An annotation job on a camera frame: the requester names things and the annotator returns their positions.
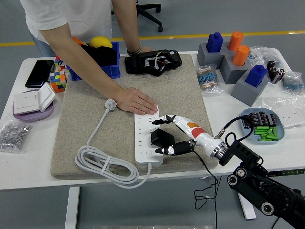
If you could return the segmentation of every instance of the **person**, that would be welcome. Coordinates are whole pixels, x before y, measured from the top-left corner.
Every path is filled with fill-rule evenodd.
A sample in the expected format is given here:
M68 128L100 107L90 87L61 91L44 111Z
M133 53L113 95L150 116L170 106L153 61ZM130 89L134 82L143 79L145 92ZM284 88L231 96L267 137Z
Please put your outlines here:
M86 83L113 99L117 107L138 115L157 112L157 105L140 90L122 88L72 38L89 42L95 36L111 38L111 0L20 0L26 23L42 55L54 51ZM135 0L112 0L128 53L152 51L141 47Z

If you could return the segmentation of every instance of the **yellow floor line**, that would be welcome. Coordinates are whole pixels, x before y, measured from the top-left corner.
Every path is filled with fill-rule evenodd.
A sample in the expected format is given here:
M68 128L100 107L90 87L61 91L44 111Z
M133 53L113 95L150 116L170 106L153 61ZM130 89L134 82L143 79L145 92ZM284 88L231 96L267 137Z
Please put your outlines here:
M287 35L287 34L305 34L305 30L296 31L266 31L266 32L243 32L244 36L265 36L265 35ZM230 37L232 33L221 33L223 37ZM165 40L165 39L186 39L186 38L204 38L209 34L185 34L185 35L165 35L165 36L146 36L140 37L140 40ZM123 41L122 37L112 38L114 42ZM0 43L0 47L34 45L34 42L11 42Z

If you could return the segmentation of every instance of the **robotic finger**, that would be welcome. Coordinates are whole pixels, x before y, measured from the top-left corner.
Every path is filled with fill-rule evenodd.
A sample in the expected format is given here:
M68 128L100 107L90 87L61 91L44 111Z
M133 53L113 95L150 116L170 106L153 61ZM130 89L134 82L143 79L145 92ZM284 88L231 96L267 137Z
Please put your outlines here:
M156 149L156 153L165 154L170 156L187 154L194 151L195 145L192 141L183 141L176 144L173 144L169 147L163 149Z

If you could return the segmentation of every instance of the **black power adapter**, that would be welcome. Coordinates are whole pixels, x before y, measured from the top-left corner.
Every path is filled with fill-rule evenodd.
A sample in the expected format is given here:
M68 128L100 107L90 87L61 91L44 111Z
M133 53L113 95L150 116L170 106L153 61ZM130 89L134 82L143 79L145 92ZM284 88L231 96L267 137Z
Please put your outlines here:
M160 148L165 148L175 144L175 138L162 129L156 129L151 134L151 143Z

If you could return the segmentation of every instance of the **gray felt board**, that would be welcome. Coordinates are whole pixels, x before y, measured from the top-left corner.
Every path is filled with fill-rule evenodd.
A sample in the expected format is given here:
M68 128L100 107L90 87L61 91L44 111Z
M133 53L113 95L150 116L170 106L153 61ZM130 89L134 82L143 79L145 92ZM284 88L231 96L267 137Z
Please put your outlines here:
M150 96L159 106L159 115L179 115L187 117L212 135L209 119L203 103L192 57L182 54L181 67L164 72L155 77L148 74L127 74L124 58L120 59L121 77L115 81L123 88L135 87ZM68 80L64 92L62 113L60 116L51 161L51 174L61 180L97 178L100 175L79 168L74 158L80 147L86 145L90 135L104 114L107 98L94 90L85 81ZM190 140L174 124L164 124L161 128L174 135L175 142ZM134 165L134 114L116 108L109 112L100 129L93 137L91 146ZM195 150L203 158L208 168L214 168L218 162L210 159L202 147ZM137 166L140 175L147 173L147 167ZM152 174L181 171L203 170L204 167L194 153L181 156L164 156L163 164L152 168ZM120 175L129 171L113 166L110 170Z

